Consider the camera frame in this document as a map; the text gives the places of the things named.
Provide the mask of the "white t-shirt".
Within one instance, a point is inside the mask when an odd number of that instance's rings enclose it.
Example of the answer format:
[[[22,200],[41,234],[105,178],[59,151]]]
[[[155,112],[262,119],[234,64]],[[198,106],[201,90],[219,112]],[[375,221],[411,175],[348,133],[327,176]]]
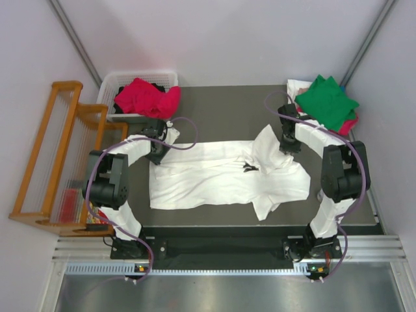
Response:
[[[258,171],[244,172],[244,163]],[[311,178],[303,166],[280,151],[271,125],[254,140],[197,143],[171,149],[160,165],[149,166],[152,209],[193,209],[201,205],[252,203],[265,220],[282,203],[306,200]]]
[[[296,79],[289,79],[287,81],[287,94],[289,95],[290,102],[296,103],[295,98],[298,95],[307,92],[311,85],[311,81],[299,81]]]

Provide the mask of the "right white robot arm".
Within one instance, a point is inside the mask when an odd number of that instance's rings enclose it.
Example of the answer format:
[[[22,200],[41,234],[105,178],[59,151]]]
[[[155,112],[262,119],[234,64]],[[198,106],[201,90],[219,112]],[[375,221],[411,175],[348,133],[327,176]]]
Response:
[[[253,177],[253,199],[258,219],[263,220],[279,204],[304,200],[309,196],[311,178],[293,154],[305,144],[322,160],[320,188],[323,193],[315,217],[305,228],[301,241],[285,243],[289,259],[318,257],[335,248],[338,225],[351,205],[359,205],[371,179],[364,143],[349,142],[300,115],[295,104],[278,109],[282,136],[264,129],[244,156],[243,172]]]

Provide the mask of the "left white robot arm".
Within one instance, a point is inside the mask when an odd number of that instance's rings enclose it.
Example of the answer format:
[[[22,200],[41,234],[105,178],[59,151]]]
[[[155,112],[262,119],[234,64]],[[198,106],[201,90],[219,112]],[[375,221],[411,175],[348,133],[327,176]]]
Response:
[[[178,136],[172,122],[152,119],[138,134],[129,135],[108,153],[92,150],[88,154],[83,197],[98,209],[96,214],[101,219],[110,223],[132,257],[142,257],[148,246],[140,238],[142,225],[127,202],[129,167],[141,157],[160,164]]]

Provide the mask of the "pink t-shirt in basket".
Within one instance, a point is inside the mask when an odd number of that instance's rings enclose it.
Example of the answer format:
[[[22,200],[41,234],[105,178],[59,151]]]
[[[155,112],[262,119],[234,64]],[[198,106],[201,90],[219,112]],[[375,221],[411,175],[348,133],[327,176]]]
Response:
[[[176,113],[180,99],[181,89],[178,86],[161,92],[151,83],[135,78],[114,98],[114,102],[124,114],[169,119]]]

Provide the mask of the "folded green t-shirt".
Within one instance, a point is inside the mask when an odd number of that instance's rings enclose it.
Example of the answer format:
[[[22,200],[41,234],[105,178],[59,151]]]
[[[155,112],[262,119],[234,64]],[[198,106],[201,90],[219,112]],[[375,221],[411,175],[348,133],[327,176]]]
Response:
[[[295,98],[302,112],[312,116],[326,129],[338,130],[356,113],[359,103],[345,94],[337,81],[318,75],[309,90]]]

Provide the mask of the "folded white t-shirt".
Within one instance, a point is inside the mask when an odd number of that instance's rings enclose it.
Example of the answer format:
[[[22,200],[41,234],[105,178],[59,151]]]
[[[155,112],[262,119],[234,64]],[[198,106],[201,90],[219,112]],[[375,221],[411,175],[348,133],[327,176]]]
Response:
[[[289,79],[287,81],[287,94],[289,95],[290,102],[296,103],[295,98],[298,95],[307,92],[311,85],[311,81],[299,81],[296,79]]]

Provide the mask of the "folded pink t-shirt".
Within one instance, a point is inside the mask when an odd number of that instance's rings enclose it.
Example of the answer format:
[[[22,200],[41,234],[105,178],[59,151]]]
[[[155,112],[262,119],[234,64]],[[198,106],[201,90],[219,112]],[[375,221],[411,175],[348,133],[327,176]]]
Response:
[[[338,130],[332,130],[332,132],[341,136],[346,136],[356,126],[358,121],[359,121],[359,116],[357,113],[355,113],[353,117],[345,120],[342,126]]]

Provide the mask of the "white plastic laundry basket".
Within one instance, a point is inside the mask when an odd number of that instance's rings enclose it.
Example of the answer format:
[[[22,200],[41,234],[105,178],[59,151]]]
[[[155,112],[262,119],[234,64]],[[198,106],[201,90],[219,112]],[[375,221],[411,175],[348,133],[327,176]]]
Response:
[[[173,71],[116,71],[104,78],[97,103],[108,107],[109,121],[137,123],[145,118],[171,118],[180,99]]]

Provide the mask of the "colourful book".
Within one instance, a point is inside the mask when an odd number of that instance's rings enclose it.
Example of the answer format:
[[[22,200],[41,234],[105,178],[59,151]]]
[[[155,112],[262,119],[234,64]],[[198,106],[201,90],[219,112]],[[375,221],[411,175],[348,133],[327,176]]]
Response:
[[[87,209],[86,211],[87,211],[87,218],[86,218],[87,224],[108,224],[107,217],[97,207],[90,206],[90,209]],[[91,213],[92,211],[94,212],[95,215],[98,215],[99,218],[93,215]]]

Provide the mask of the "wooden rack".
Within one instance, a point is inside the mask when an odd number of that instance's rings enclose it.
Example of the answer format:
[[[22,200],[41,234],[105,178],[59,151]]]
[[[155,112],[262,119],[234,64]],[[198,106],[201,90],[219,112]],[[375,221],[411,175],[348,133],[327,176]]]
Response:
[[[102,237],[114,230],[83,199],[87,158],[106,134],[125,139],[128,125],[107,121],[106,105],[81,103],[82,89],[79,81],[52,83],[9,218],[63,237]]]

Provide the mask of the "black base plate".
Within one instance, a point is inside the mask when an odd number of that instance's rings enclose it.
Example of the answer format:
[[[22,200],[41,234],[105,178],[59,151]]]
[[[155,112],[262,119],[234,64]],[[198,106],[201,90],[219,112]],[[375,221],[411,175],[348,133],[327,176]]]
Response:
[[[342,251],[337,237],[314,239],[306,226],[146,226],[141,239],[159,270],[261,270],[295,261],[328,265]]]

